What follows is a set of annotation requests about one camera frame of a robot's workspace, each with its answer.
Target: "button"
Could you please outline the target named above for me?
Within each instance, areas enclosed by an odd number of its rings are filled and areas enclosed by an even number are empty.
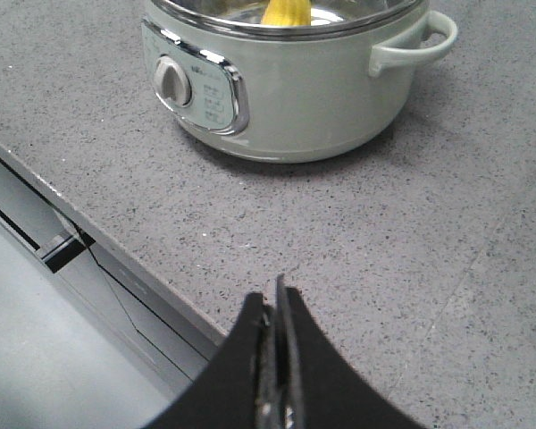
[[[221,125],[223,122],[222,117],[218,113],[211,112],[209,110],[205,110],[205,118],[208,121],[218,123],[219,125]]]
[[[219,100],[222,100],[223,98],[223,93],[218,88],[211,87],[210,85],[206,85],[206,84],[205,84],[205,95],[209,97],[217,98]]]
[[[190,101],[192,91],[187,73],[170,56],[157,60],[153,83],[157,95],[165,102],[167,98],[175,105],[187,105]]]
[[[222,113],[224,112],[224,106],[221,104],[220,100],[212,100],[210,98],[205,98],[205,107],[209,110],[214,110],[215,112]]]

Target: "speckled countertop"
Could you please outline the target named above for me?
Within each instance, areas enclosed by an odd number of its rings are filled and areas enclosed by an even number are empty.
[[[196,142],[159,104],[139,1],[0,0],[0,152],[216,340],[285,273],[429,427],[536,428],[536,2],[431,5],[459,40],[385,132],[268,165]]]

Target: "yellow food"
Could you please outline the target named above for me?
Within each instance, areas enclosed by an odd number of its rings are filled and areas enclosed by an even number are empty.
[[[310,25],[310,0],[270,0],[261,23],[281,27]]]

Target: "chrome trim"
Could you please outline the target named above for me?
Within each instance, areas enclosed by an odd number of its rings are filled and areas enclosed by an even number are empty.
[[[262,24],[229,21],[191,11],[190,9],[175,4],[172,0],[149,1],[155,7],[171,15],[174,19],[185,22],[192,27],[233,36],[235,38],[278,40],[286,42],[338,38],[375,29],[398,19],[401,15],[410,12],[410,10],[428,0],[405,0],[386,11],[373,13],[352,21],[298,27],[272,27]]]
[[[248,110],[248,96],[246,86],[239,70],[224,56],[207,51],[205,49],[200,49],[197,46],[191,45],[190,43],[183,41],[172,31],[168,29],[163,29],[159,25],[150,21],[148,17],[144,17],[142,22],[148,29],[153,31],[156,36],[165,40],[168,43],[172,43],[178,49],[184,51],[186,54],[195,56],[196,58],[199,58],[208,63],[215,63],[221,68],[222,72],[230,83],[231,102],[232,107],[234,109],[234,115],[232,122],[229,124],[229,126],[222,129],[211,129],[189,121],[186,117],[182,115],[182,111],[177,111],[169,103],[166,103],[155,90],[155,94],[157,95],[159,100],[161,100],[161,102],[169,110],[171,110],[171,112],[177,115],[180,121],[183,121],[190,126],[197,128],[198,130],[212,132],[213,134],[218,134],[221,136],[229,136],[242,132],[248,126],[248,122],[250,121],[250,112]]]

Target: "electric hot pot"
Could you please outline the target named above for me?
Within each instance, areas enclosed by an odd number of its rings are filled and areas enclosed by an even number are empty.
[[[428,0],[314,0],[312,25],[260,24],[267,2],[146,0],[146,68],[198,140],[256,161],[299,163],[362,145],[393,121],[419,65],[456,24]],[[421,47],[432,33],[444,36]]]

